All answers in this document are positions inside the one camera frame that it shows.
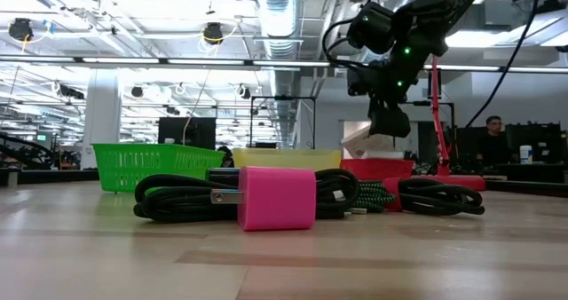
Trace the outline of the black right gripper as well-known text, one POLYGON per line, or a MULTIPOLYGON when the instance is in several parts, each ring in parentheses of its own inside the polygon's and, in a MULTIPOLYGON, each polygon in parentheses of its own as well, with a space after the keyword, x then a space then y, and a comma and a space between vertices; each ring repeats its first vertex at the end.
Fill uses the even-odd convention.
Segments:
POLYGON ((405 138, 410 133, 409 118, 398 105, 406 102, 425 61, 425 52, 403 46, 394 48, 386 59, 348 70, 348 95, 369 97, 370 136, 405 138))

